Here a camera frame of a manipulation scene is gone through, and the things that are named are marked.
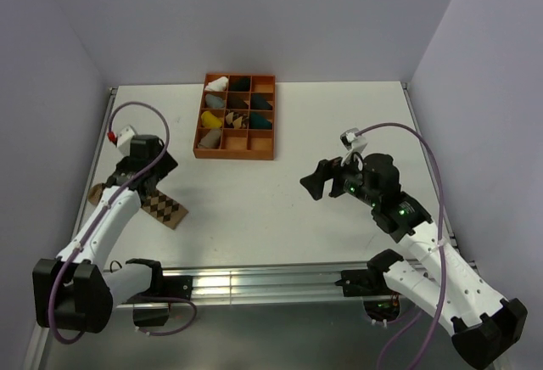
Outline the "tan sock with maroon cuff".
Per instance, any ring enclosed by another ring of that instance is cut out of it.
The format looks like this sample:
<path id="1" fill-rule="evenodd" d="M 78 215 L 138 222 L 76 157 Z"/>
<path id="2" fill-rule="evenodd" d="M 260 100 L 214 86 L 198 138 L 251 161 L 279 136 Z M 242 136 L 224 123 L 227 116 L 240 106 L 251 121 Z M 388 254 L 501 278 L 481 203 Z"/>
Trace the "tan sock with maroon cuff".
<path id="1" fill-rule="evenodd" d="M 198 149 L 218 149 L 221 145 L 221 129 L 209 129 L 199 140 Z"/>

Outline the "brown argyle sock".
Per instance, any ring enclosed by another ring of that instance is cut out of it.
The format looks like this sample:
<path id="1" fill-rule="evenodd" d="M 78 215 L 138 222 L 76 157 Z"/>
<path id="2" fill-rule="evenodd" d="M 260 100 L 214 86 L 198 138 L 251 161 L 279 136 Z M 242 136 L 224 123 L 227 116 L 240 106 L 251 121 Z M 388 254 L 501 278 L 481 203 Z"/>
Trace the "brown argyle sock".
<path id="1" fill-rule="evenodd" d="M 104 183 L 91 187 L 87 195 L 87 202 L 97 206 L 105 190 Z M 171 230 L 176 229 L 179 223 L 187 216 L 188 210 L 174 199 L 155 189 L 144 201 L 141 209 L 156 221 Z"/>

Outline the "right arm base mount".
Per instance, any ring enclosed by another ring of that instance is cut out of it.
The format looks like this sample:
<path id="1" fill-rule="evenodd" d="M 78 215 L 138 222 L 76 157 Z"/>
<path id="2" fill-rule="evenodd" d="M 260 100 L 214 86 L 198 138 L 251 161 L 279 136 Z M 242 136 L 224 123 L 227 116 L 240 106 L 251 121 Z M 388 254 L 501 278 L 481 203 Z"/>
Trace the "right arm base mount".
<path id="1" fill-rule="evenodd" d="M 373 269 L 343 270 L 340 279 L 334 283 L 340 287 L 344 297 L 392 296 L 380 271 Z"/>

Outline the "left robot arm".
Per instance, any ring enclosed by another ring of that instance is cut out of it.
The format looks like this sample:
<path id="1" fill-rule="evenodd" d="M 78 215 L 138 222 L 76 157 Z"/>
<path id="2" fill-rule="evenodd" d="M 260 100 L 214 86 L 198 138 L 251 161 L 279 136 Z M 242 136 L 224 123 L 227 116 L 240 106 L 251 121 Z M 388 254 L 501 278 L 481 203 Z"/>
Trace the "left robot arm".
<path id="1" fill-rule="evenodd" d="M 127 223 L 157 184 L 177 166 L 164 142 L 136 135 L 107 179 L 98 205 L 75 238 L 55 258 L 32 271 L 36 321 L 54 331 L 97 334 L 115 307 L 137 295 L 156 301 L 165 291 L 159 261 L 133 258 L 116 273 L 102 270 Z"/>

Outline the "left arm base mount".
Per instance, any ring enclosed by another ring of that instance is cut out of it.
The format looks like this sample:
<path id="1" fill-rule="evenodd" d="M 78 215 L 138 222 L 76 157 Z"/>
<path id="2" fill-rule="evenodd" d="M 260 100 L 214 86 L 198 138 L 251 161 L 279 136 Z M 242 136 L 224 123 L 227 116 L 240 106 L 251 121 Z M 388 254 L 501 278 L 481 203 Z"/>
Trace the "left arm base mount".
<path id="1" fill-rule="evenodd" d="M 165 304 L 165 307 L 134 307 L 132 321 L 139 328 L 158 328 L 166 325 L 172 305 L 186 304 L 191 300 L 193 291 L 192 276 L 165 276 L 157 292 L 150 290 L 134 295 L 128 300 L 129 304 Z"/>

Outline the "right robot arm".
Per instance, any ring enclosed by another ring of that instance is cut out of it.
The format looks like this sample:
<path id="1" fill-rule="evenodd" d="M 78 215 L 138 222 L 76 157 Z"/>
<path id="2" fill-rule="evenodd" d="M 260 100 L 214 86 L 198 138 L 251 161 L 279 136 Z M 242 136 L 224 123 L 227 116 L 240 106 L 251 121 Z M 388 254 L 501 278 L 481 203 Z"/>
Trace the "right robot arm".
<path id="1" fill-rule="evenodd" d="M 412 268 L 403 255 L 386 249 L 363 270 L 342 272 L 336 284 L 346 296 L 404 295 L 450 335 L 459 356 L 475 369 L 485 369 L 518 342 L 527 318 L 519 299 L 507 299 L 489 286 L 450 242 L 438 240 L 438 226 L 427 210 L 400 185 L 400 173 L 387 154 L 321 160 L 300 180 L 314 200 L 351 195 L 370 206 L 372 219 L 398 246 L 425 269 Z"/>

